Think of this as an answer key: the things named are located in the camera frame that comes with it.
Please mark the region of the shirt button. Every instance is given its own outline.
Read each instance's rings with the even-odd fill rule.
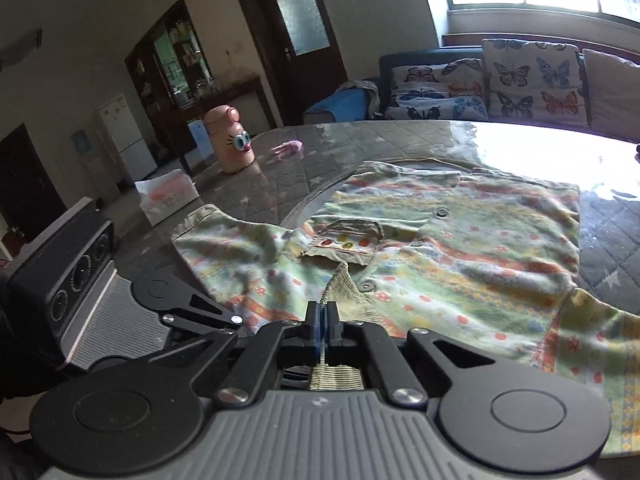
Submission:
[[[360,284],[358,290],[360,292],[373,292],[374,290],[376,290],[376,285],[373,282],[367,280],[366,282],[362,282]]]

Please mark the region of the frosted glass panel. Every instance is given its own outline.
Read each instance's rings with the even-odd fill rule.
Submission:
[[[296,55],[329,46],[316,0],[277,0]]]

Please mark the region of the gray ribbed panel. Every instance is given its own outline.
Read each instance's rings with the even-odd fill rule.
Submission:
[[[142,357],[164,348],[169,328],[131,295],[131,282],[115,275],[95,309],[70,362],[87,370],[107,356]]]
[[[222,412],[195,447],[132,480],[513,479],[464,462],[417,412],[382,404],[371,391],[268,392]],[[587,469],[543,478],[595,480]],[[42,480],[78,480],[50,469]]]

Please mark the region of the white refrigerator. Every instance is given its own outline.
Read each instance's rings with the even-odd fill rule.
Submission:
[[[99,108],[98,115],[131,184],[144,180],[158,168],[123,95]]]

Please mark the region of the pink jar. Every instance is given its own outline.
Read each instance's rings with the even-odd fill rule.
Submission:
[[[242,127],[240,112],[228,105],[209,110],[202,118],[209,139],[225,173],[235,173],[255,160],[251,137]]]

